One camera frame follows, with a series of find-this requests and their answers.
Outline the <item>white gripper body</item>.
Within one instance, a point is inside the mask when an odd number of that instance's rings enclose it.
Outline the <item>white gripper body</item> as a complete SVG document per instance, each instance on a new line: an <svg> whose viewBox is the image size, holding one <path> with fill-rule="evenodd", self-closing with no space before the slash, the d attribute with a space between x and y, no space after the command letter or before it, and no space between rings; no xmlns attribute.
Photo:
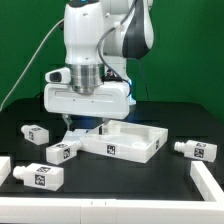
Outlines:
<svg viewBox="0 0 224 224"><path fill-rule="evenodd" d="M78 94L71 86L47 84L44 106L48 112L124 119L129 114L129 88L126 84L106 82L92 94Z"/></svg>

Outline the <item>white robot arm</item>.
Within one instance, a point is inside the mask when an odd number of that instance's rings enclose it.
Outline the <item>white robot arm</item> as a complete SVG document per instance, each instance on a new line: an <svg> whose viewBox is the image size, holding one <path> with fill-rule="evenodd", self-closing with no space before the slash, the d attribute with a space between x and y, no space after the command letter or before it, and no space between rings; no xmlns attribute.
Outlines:
<svg viewBox="0 0 224 224"><path fill-rule="evenodd" d="M65 6L65 66L45 75L44 106L68 126L73 115L123 119L129 114L126 61L152 48L153 0L70 0Z"/></svg>

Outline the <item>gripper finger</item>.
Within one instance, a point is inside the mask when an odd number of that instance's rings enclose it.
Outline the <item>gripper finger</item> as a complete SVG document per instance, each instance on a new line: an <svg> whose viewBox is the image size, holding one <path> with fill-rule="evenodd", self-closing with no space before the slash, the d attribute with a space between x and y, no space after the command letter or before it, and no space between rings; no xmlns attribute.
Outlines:
<svg viewBox="0 0 224 224"><path fill-rule="evenodd" d="M73 130L73 120L71 119L71 116L69 114L63 114L62 118L67 126L67 129L69 131Z"/></svg>
<svg viewBox="0 0 224 224"><path fill-rule="evenodd" d="M108 132L108 122L109 118L103 118L103 124L102 124L102 134L106 134Z"/></svg>

